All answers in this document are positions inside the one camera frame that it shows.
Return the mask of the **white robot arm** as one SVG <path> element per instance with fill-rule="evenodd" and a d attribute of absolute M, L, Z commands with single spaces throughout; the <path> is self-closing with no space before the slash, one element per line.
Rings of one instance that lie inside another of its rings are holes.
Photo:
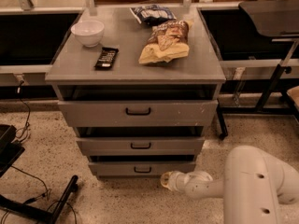
<path fill-rule="evenodd" d="M 279 207 L 299 201 L 299 172 L 252 146 L 229 152 L 221 179 L 204 171 L 170 171 L 161 184 L 196 200 L 222 198 L 224 224 L 281 224 Z"/>

